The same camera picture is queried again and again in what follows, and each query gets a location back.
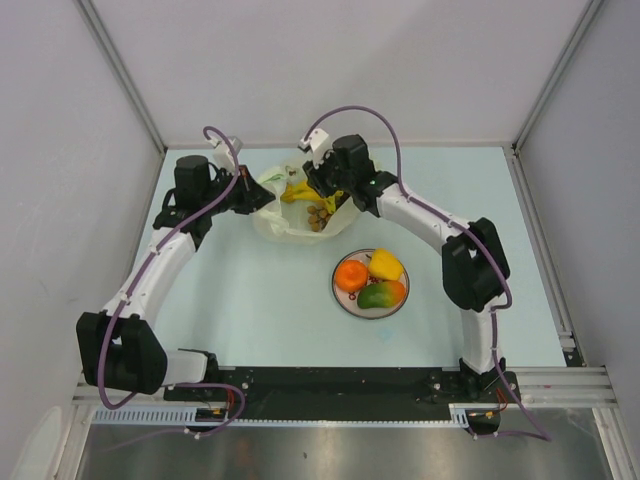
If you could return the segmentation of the yellow fake banana bunch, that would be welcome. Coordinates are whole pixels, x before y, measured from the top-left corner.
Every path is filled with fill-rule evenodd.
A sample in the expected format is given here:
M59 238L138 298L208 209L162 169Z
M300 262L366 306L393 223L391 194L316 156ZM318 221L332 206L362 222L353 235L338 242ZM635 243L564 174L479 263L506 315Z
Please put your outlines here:
M288 184L285 191L281 194L280 200L285 203L293 203L295 201L310 201L320 204L329 214L334 214L343 202L344 192L338 190L329 197L321 197L306 181L296 185Z

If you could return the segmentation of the brown fake longan bunch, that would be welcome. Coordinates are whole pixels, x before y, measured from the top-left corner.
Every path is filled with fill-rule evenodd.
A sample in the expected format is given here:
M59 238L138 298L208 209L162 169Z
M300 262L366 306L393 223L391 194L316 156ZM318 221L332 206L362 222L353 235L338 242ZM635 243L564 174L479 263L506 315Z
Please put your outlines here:
M323 231L332 215L327 208L311 205L307 208L308 224L312 232Z

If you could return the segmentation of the pale yellow plastic bag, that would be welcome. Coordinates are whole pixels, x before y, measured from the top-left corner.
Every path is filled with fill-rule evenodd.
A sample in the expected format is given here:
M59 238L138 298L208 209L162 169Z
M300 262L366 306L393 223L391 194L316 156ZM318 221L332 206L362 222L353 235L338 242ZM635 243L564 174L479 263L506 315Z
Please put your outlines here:
M290 244L314 245L339 235L361 215L352 199L346 199L333 214L320 218L313 229L310 218L320 209L320 200L281 199L288 187L295 189L306 180L301 158L291 158L264 171L257 182L276 199L251 215L255 230L265 239Z

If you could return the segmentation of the orange fake fruit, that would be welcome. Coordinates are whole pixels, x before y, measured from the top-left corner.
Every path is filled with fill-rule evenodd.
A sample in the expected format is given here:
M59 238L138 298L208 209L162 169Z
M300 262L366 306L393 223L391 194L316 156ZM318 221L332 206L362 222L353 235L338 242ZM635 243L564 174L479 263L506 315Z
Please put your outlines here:
M369 271L365 264L358 260L344 260L334 273L334 284L342 291L353 293L366 286Z

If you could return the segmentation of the yellow fake bell pepper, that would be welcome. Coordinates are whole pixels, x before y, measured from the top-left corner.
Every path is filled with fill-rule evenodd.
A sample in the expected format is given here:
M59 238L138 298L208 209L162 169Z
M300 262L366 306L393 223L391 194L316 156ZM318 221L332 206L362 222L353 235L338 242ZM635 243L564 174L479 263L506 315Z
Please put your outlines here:
M390 251L382 248L373 251L368 270L373 277L385 281L398 281L404 273L401 262Z

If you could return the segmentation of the white plate red characters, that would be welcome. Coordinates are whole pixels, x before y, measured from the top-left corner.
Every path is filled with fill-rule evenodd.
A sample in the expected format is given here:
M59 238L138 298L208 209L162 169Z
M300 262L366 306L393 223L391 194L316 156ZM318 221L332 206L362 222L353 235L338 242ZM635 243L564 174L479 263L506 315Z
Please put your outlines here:
M362 262L363 264L365 264L368 268L369 265L369 261L371 258L371 255L373 253L373 251L376 249L360 249L360 250L356 250L353 251L351 253L349 253L348 255L346 255L343 259L341 259L337 264L336 267L334 268L334 271L332 273L331 276L331 283L332 283L332 292L334 295L334 298L336 299L336 301L338 302L338 304L349 314L361 318L361 319L365 319L365 320L379 320L382 318L386 318L389 317L395 313L397 313L402 306L404 305L404 303L406 302L408 295L409 295L409 291L410 291L410 280L409 280L409 275L408 272L406 270L406 268L404 267L404 273L403 275L400 277L400 279L398 280L399 282L401 282L405 287L406 287L406 296L404 298L404 300L397 304L395 307L393 308L373 308L373 309L361 309L358 307L357 305L357 297L359 292L364 288L362 288L361 290L357 291L357 292L353 292L353 293L347 293L344 292L342 290L340 290L335 284L334 284L334 273L336 271L337 266L343 262L344 260L358 260L360 262ZM368 278L368 282L366 284L373 284L373 283L379 283L385 280L381 280L378 278L373 277L370 273L369 273L369 278Z

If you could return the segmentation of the green orange fake mango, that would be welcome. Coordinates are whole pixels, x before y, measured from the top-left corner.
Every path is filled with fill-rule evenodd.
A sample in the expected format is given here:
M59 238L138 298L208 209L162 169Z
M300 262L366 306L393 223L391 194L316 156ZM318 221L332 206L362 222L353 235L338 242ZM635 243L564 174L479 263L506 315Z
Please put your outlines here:
M361 309L393 308L406 296L406 287L399 281L382 281L365 286L358 294Z

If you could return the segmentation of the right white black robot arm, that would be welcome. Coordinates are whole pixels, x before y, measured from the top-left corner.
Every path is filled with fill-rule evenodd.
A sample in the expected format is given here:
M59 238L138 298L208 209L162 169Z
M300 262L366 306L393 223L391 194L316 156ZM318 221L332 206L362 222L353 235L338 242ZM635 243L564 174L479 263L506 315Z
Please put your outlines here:
M398 173L374 165L359 135L332 140L317 129L298 147L307 158L308 184L321 197L342 191L360 211L403 227L440 255L443 289L462 315L461 388L473 401L486 400L505 378L497 313L513 303L510 267L495 225L486 218L462 220L422 199Z

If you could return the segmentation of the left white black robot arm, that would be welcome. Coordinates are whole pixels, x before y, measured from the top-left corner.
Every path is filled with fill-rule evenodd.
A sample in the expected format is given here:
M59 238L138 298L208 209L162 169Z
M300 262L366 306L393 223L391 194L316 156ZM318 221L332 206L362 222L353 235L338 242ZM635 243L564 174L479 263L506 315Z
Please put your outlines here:
M76 335L84 379L92 386L150 395L165 386L185 384L197 398L207 400L221 387L220 374L209 368L213 355L169 351L151 324L211 229L213 216L227 211L250 215L276 197L246 166L230 171L202 155L179 158L174 181L141 261L101 311L80 316Z

